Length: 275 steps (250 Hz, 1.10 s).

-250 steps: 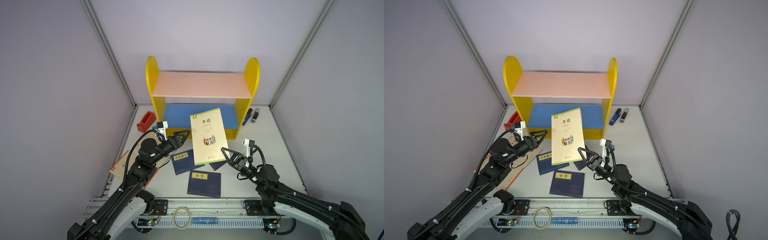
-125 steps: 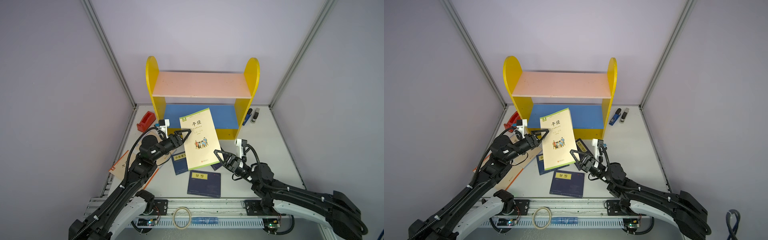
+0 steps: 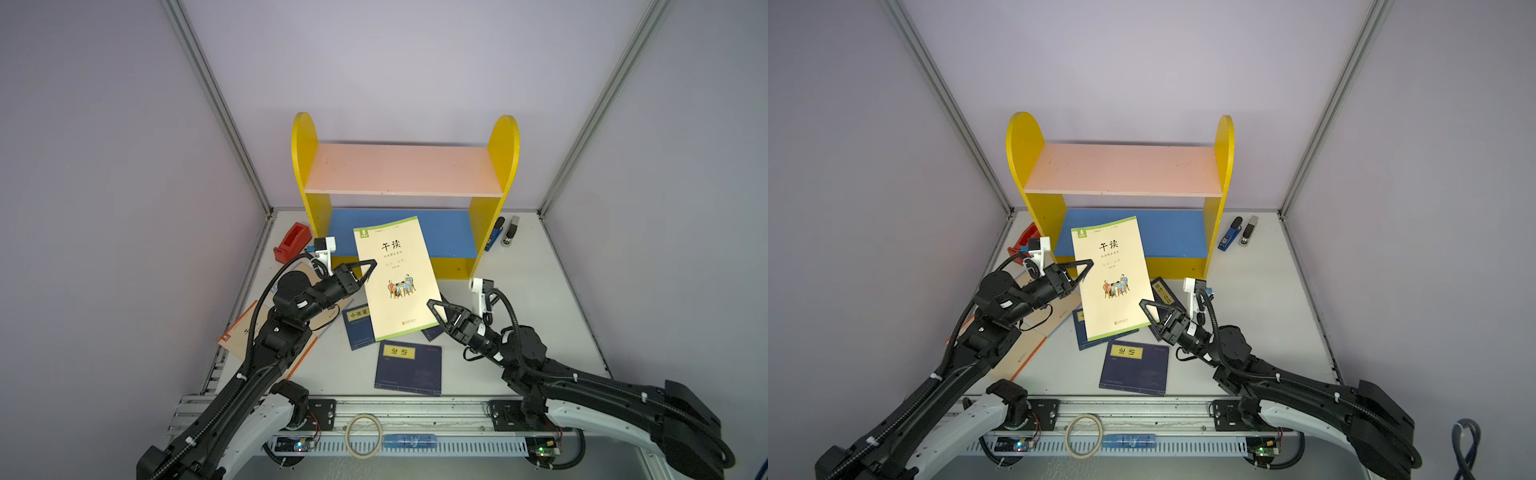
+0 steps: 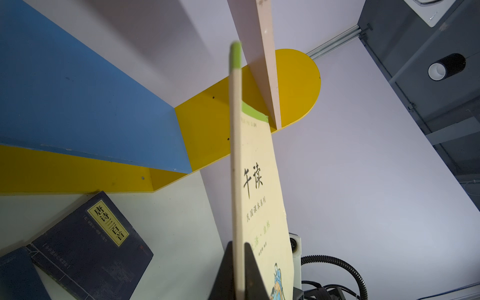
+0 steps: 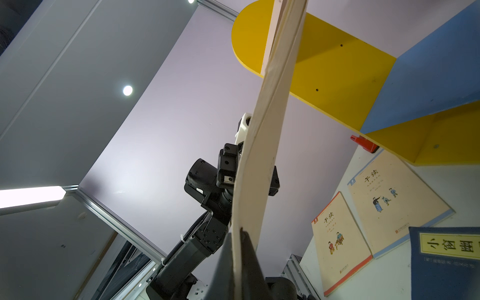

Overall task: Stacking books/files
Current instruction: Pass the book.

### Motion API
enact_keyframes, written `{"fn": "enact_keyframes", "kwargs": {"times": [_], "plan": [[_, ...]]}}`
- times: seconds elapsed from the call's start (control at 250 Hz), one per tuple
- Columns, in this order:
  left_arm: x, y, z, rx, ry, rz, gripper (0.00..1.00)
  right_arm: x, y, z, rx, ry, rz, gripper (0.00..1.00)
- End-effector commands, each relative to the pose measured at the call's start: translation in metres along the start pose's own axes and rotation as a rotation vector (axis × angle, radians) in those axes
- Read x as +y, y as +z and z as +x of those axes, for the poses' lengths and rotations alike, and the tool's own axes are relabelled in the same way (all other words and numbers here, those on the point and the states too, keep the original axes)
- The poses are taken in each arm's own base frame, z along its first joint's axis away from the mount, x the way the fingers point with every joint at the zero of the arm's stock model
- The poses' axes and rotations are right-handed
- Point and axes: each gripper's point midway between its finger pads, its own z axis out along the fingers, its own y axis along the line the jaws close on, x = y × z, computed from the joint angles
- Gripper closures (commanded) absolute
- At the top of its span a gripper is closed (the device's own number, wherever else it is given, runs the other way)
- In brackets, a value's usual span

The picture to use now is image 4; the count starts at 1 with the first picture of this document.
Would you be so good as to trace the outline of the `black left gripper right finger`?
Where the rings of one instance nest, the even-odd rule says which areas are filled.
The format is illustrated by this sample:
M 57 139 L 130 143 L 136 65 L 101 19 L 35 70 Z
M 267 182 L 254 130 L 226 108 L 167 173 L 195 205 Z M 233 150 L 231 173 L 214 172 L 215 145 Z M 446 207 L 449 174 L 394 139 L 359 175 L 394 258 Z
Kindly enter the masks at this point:
M 269 300 L 251 245 L 246 242 L 245 250 L 245 299 Z

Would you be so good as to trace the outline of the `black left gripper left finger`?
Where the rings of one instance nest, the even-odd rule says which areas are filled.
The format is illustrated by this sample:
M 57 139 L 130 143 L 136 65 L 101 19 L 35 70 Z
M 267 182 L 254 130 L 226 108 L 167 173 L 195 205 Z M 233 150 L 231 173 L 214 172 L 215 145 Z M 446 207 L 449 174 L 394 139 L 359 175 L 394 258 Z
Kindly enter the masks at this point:
M 232 241 L 227 244 L 208 300 L 235 300 Z

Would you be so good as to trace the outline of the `green-edged beige reading book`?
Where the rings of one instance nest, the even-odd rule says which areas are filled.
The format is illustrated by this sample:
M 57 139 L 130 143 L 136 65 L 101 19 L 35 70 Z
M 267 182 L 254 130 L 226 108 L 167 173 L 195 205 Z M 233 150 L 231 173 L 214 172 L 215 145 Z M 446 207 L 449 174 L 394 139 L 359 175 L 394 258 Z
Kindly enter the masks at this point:
M 235 41 L 229 54 L 234 290 L 237 299 L 249 298 L 251 250 L 262 298 L 290 300 L 295 270 L 271 128 L 268 116 L 244 102 L 242 78 L 242 46 Z

